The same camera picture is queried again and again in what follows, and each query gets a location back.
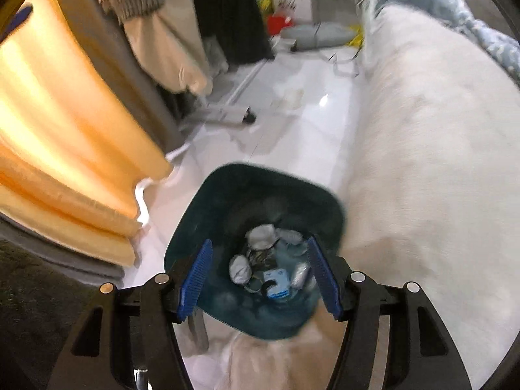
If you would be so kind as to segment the blue white small package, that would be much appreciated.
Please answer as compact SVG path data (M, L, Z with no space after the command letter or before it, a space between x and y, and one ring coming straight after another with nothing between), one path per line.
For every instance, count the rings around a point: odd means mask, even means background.
M284 268L275 268L263 273L262 292L269 299L285 298L290 293L290 278Z

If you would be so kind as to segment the white sock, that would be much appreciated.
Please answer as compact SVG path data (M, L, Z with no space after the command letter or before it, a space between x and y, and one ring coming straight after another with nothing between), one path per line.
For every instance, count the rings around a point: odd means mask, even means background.
M268 250L279 241L273 224L257 226L246 233L248 247L255 251Z
M252 276L252 269L245 255L238 254L229 262L229 276L233 283L245 285Z

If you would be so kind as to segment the dark teal trash bin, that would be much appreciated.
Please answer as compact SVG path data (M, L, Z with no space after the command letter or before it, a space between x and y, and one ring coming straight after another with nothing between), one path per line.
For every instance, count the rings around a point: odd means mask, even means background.
M315 239L335 253L344 225L344 209L327 189L260 166L227 164L197 190L164 266L211 241L213 262L198 307L255 338L288 339L311 319L320 298L307 242Z

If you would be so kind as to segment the bubble wrap roll lower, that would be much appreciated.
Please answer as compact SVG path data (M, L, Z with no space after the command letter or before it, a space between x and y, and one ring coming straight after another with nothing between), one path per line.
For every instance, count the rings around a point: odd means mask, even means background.
M300 262L298 263L294 269L291 276L291 288L295 290L301 290L306 281L307 276L310 271L310 266L307 264L307 262Z

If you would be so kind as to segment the bubble wrap roll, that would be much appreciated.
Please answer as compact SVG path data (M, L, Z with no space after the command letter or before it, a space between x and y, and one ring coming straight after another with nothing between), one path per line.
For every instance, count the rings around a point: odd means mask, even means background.
M298 263L294 269L291 276L291 288L295 290L301 290L306 281L307 276L310 271L310 266L307 264L307 262L300 262Z
M298 246L303 242L303 236L298 231L287 230L287 229L277 229L278 238L291 246Z

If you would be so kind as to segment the bubble wrap roll upper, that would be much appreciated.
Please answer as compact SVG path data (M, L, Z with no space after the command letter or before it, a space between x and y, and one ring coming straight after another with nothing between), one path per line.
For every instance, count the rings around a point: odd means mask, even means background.
M287 230L287 229L277 229L278 238L291 246L298 246L303 242L303 236L298 231Z

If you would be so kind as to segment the grey-green bed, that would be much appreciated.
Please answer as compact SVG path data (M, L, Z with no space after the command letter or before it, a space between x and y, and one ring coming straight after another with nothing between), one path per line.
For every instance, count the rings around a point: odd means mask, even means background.
M519 89L426 13L381 9L347 185L343 256L376 281L416 281L474 388L519 331Z

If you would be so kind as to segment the orange curtain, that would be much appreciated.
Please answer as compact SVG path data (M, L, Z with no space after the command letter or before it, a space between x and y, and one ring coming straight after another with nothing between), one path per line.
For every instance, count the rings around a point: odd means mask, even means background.
M128 267L143 180L171 173L164 152L95 71L57 0L1 46L1 213L77 253Z

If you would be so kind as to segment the white clothes rack base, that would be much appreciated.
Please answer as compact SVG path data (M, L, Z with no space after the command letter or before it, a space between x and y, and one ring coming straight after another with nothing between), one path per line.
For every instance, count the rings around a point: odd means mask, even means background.
M251 125L256 114L251 104L239 99L267 62L243 66L231 66L213 80L213 90L208 96L188 96L188 114L182 118L183 129L196 124L212 123L225 126Z

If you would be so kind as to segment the black hanging coat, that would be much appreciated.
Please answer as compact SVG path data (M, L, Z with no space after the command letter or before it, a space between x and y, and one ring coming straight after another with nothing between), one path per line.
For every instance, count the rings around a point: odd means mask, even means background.
M234 65L275 58L256 0L193 0L199 32L214 37Z

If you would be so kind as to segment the red box on floor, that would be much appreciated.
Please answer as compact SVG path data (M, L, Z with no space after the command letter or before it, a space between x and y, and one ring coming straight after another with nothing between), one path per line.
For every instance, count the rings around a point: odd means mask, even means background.
M284 28L292 27L293 19L289 16L271 14L267 16L266 27L269 36L279 35Z

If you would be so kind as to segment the blue patterned blanket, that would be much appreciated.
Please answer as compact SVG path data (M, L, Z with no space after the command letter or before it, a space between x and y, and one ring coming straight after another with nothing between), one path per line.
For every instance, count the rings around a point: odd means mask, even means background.
M488 26L474 17L465 0L445 0L453 20L448 23L457 32L478 43L498 62L516 83L519 83L519 43L512 37Z

